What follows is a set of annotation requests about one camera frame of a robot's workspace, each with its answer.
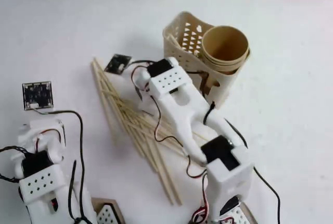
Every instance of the plastic basket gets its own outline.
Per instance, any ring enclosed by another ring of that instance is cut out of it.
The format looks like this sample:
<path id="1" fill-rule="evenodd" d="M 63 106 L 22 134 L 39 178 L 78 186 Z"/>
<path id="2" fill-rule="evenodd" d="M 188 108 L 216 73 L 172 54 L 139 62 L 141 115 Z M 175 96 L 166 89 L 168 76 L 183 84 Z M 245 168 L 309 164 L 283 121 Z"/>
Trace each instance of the plastic basket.
<path id="1" fill-rule="evenodd" d="M 206 96 L 209 103 L 213 101 L 219 108 L 224 102 L 228 90 L 239 74 L 242 66 L 232 74 L 223 74 L 212 68 L 210 61 L 202 54 L 202 38 L 214 27 L 205 23 L 189 12 L 181 12 L 163 30 L 164 57 L 175 57 L 186 71 L 203 71 L 203 74 L 189 74 L 196 88 Z"/>

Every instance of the white table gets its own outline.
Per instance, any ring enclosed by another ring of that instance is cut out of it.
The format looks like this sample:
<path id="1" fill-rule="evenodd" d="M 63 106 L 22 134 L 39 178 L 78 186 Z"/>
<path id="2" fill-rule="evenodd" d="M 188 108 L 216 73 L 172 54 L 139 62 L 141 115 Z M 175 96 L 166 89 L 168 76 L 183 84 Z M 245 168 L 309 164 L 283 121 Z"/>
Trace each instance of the white table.
<path id="1" fill-rule="evenodd" d="M 51 80 L 57 109 L 82 114 L 91 194 L 116 199 L 127 223 L 187 223 L 199 204 L 200 182 L 187 178 L 185 162 L 170 155 L 184 200 L 170 205 L 129 138 L 116 133 L 120 144 L 110 141 L 89 66 L 93 56 L 107 62 L 114 53 L 162 58 L 162 29 L 182 10 L 237 27 L 249 39 L 251 58 L 221 115 L 246 137 L 257 168 L 280 194 L 281 222 L 330 223 L 330 0 L 0 0 L 0 146 L 16 144 L 17 128 L 33 114 L 23 111 L 21 84 Z M 74 116 L 61 118 L 69 172 L 79 157 L 79 124 Z M 0 172 L 12 176 L 9 157 L 1 153 Z M 17 185 L 0 185 L 0 222 L 29 223 Z M 257 177 L 246 203 L 259 223 L 276 223 L 277 200 Z"/>

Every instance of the stacked cup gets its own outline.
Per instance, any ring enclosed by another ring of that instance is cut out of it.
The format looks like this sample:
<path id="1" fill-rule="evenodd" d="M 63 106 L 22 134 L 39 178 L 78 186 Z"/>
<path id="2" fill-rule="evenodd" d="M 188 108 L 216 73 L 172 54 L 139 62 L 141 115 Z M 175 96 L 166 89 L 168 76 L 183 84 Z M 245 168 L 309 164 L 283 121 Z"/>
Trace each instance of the stacked cup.
<path id="1" fill-rule="evenodd" d="M 230 26 L 209 29 L 202 38 L 201 59 L 213 70 L 234 74 L 249 55 L 249 43 L 245 35 Z"/>

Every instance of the black sensor chip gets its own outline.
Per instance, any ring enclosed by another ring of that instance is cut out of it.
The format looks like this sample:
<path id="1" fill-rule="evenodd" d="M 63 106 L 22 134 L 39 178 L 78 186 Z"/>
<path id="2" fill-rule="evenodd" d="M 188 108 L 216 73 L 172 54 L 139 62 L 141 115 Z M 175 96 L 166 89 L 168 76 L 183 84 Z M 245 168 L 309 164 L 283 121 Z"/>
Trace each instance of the black sensor chip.
<path id="1" fill-rule="evenodd" d="M 51 82 L 23 83 L 24 110 L 53 108 Z"/>
<path id="2" fill-rule="evenodd" d="M 105 72 L 113 74 L 122 74 L 127 65 L 130 63 L 132 57 L 115 54 L 109 64 L 104 69 Z"/>

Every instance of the white robotic leg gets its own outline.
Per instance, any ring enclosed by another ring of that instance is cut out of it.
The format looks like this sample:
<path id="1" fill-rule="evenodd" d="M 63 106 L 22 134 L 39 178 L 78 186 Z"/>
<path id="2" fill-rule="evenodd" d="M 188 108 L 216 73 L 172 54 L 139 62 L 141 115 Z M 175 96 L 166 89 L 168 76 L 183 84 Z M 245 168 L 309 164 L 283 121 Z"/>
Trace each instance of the white robotic leg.
<path id="1" fill-rule="evenodd" d="M 206 165 L 210 219 L 218 220 L 223 214 L 221 209 L 230 199 L 234 196 L 240 200 L 246 198 L 251 186 L 253 162 L 240 137 L 216 109 L 207 117 L 207 126 L 220 136 L 202 147 L 197 145 L 191 124 L 194 120 L 203 120 L 210 105 L 175 58 L 160 62 L 142 71 L 136 84 L 142 87 L 149 84 L 149 94 L 173 125 L 185 151 L 195 161 Z"/>
<path id="2" fill-rule="evenodd" d="M 64 175 L 60 166 L 65 148 L 65 132 L 61 121 L 31 121 L 22 130 L 18 140 L 20 146 L 35 154 L 33 157 L 25 157 L 21 153 L 15 153 L 12 157 L 16 177 L 21 179 L 21 197 L 28 208 L 32 223 L 73 224 L 68 204 L 70 178 Z M 80 186 L 76 183 L 71 196 L 74 218 L 81 216 L 79 193 Z M 82 200 L 85 216 L 96 224 L 96 213 L 85 187 Z"/>

